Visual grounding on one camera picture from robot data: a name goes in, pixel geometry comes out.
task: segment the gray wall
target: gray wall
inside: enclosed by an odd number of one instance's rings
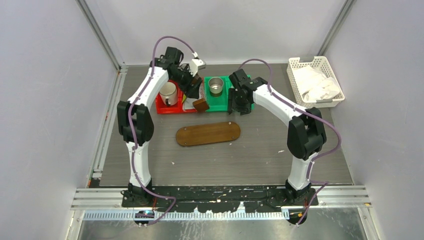
[[[387,239],[423,239],[424,2],[357,1],[326,56],[346,96],[333,111],[353,179]]]
[[[286,63],[318,53],[345,0],[87,0],[115,55],[148,64],[164,35],[187,41],[208,64],[250,58]],[[191,56],[175,40],[164,40]]]
[[[0,7],[0,239],[64,239],[116,71],[74,0]]]

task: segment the metal cup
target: metal cup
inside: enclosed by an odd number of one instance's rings
[[[212,97],[219,97],[223,94],[224,81],[220,77],[212,77],[207,84]]]

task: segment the oval wooden tray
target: oval wooden tray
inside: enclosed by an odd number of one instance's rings
[[[175,135],[176,142],[184,147],[214,144],[236,140],[240,137],[240,126],[233,121],[185,126]]]

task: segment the brown wooden block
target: brown wooden block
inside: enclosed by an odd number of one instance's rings
[[[185,126],[175,135],[181,146],[196,146],[236,140],[240,137],[240,127],[233,121]]]
[[[198,113],[203,113],[209,109],[209,104],[206,102],[206,99],[201,98],[193,102],[193,107]]]

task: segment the plastic basket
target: plastic basket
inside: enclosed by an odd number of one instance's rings
[[[318,69],[323,72],[327,78],[333,77],[340,93],[336,95],[333,99],[324,99],[316,101],[306,101],[303,96],[300,95],[298,86],[296,84],[295,76],[293,75],[293,70],[300,69],[310,65],[314,69]],[[297,104],[305,108],[332,108],[339,104],[341,101],[345,100],[345,95],[342,92],[342,88],[337,81],[336,76],[330,66],[329,61],[325,56],[314,56],[312,57],[292,57],[288,60],[287,66],[287,75],[290,79],[290,85],[293,89],[294,97],[296,98]]]

